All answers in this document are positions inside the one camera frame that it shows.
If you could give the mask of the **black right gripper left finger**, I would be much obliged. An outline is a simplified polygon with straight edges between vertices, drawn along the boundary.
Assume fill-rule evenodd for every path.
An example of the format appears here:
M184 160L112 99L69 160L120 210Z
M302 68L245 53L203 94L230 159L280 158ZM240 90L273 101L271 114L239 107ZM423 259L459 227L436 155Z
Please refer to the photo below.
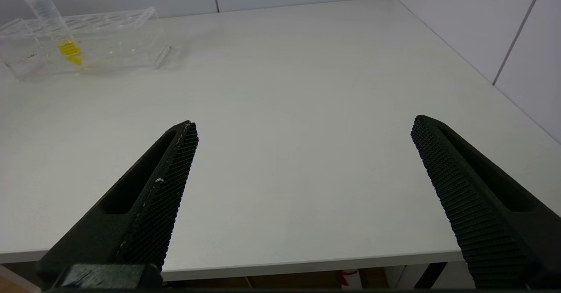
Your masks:
M43 290L159 290L199 137L170 129L38 261Z

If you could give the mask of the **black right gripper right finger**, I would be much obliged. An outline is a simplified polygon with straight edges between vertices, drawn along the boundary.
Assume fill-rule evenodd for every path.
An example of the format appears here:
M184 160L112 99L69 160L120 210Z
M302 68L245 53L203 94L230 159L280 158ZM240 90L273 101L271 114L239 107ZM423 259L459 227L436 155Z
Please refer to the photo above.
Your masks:
M445 123L418 115L411 137L475 287L559 290L559 215Z

